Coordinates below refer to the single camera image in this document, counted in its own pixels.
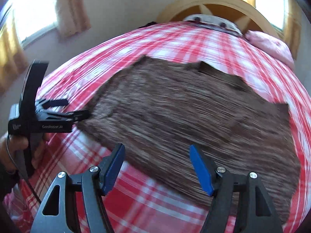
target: window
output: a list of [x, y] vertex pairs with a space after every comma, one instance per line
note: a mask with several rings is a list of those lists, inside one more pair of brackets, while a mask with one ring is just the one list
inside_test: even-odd
[[53, 0], [15, 0], [13, 7], [17, 34], [21, 42], [30, 42], [55, 27]]
[[285, 1], [284, 0], [255, 0], [256, 9], [275, 27], [280, 30], [284, 27]]

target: white pillow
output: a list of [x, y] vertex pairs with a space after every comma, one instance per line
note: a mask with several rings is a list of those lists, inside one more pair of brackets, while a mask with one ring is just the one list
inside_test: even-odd
[[221, 18], [221, 17], [203, 15], [203, 14], [193, 14], [193, 15], [187, 16], [183, 21], [190, 21], [195, 26], [229, 33], [237, 37], [243, 36], [241, 31], [237, 28], [237, 26], [233, 22], [230, 22], [229, 20]]

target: brown shirt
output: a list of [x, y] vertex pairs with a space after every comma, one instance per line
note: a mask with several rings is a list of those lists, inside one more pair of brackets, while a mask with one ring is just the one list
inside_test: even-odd
[[[210, 206], [212, 199], [189, 159], [194, 143], [218, 166], [256, 172], [286, 222], [300, 174], [287, 104], [267, 102], [240, 77], [204, 62], [142, 57], [103, 84], [86, 107], [92, 115], [78, 124], [82, 131], [111, 149], [123, 143], [130, 164], [195, 203]], [[237, 202], [234, 194], [232, 213]]]

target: headboard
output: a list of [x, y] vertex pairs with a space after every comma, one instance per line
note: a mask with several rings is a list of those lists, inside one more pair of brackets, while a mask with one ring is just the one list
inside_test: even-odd
[[265, 32], [279, 38], [269, 21], [243, 0], [177, 0], [158, 15], [158, 23], [182, 21], [192, 14], [206, 14], [225, 18], [237, 25], [242, 33], [247, 30]]

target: bedsheet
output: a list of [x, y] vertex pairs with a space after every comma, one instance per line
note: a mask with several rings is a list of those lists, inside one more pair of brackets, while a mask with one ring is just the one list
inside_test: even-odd
[[[44, 79], [37, 97], [67, 98], [70, 104], [63, 111], [81, 109], [101, 84], [141, 55], [179, 63], [202, 60], [225, 73], [241, 76], [264, 99], [288, 103], [301, 174], [291, 201], [290, 216], [283, 229], [286, 233], [294, 232], [311, 207], [311, 100], [285, 64], [245, 40], [183, 22], [137, 29], [63, 64]], [[108, 149], [92, 141], [76, 127], [70, 134], [52, 134], [43, 163], [33, 175], [31, 184], [43, 198], [58, 172], [81, 173], [109, 154]], [[27, 232], [38, 203], [24, 182], [19, 183], [19, 188], [28, 209], [23, 209], [19, 225]], [[207, 215], [204, 209], [160, 185], [127, 162], [122, 165], [114, 189], [103, 201], [116, 233], [199, 232]], [[77, 195], [77, 203], [81, 231], [89, 232], [80, 195]], [[234, 222], [235, 218], [231, 216], [227, 233], [232, 232]]]

